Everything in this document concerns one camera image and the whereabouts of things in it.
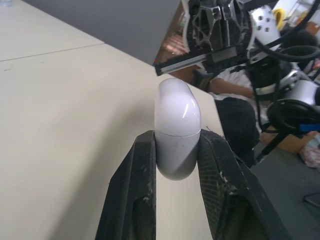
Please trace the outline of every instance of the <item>gray wall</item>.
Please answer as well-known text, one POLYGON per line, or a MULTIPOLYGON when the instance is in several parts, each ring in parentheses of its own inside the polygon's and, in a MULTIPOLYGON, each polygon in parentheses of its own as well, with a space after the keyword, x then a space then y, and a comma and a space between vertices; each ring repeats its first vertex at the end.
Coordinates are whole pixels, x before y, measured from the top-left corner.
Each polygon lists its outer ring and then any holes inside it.
POLYGON ((180 0, 24 0, 152 64, 180 0))

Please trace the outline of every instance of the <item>black pants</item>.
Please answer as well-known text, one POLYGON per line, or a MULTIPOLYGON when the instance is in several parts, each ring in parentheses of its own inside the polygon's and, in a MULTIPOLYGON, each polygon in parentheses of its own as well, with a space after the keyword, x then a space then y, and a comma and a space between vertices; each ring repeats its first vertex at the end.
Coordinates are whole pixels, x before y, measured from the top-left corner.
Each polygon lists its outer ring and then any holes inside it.
POLYGON ((225 139, 232 151, 250 168, 255 162, 253 148, 259 142, 253 107, 247 101, 233 97, 216 100, 215 105, 225 139))

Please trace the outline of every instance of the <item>pink bag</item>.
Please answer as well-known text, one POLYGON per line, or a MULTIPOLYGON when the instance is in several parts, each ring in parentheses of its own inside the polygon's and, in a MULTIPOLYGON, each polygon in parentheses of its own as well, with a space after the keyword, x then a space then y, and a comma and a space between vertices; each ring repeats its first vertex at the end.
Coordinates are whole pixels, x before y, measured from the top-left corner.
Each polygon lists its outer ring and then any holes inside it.
POLYGON ((316 168, 320 172, 320 134, 308 142, 300 151, 300 156, 310 168, 316 168))

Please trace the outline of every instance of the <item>cardboard box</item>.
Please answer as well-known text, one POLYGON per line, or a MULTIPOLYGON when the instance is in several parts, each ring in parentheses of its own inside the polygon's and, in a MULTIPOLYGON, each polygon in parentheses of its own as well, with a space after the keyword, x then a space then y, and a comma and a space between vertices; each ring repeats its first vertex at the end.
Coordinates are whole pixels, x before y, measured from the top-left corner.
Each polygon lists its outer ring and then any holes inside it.
MULTIPOLYGON (((316 134, 317 132, 314 132, 309 134, 308 136, 304 136, 303 138, 298 138, 290 134, 277 146, 277 148, 286 150, 293 154, 297 154, 316 134)), ((277 135, 278 134, 276 133, 263 132, 261 134, 260 140, 265 144, 269 144, 277 135)))

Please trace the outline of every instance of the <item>blue object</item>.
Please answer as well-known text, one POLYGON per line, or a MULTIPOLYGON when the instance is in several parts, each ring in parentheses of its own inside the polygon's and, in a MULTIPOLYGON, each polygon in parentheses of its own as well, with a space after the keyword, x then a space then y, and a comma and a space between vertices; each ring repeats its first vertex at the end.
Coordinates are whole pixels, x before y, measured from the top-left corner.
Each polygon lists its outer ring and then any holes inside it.
POLYGON ((312 132, 312 131, 320 131, 320 124, 300 124, 301 132, 312 132))

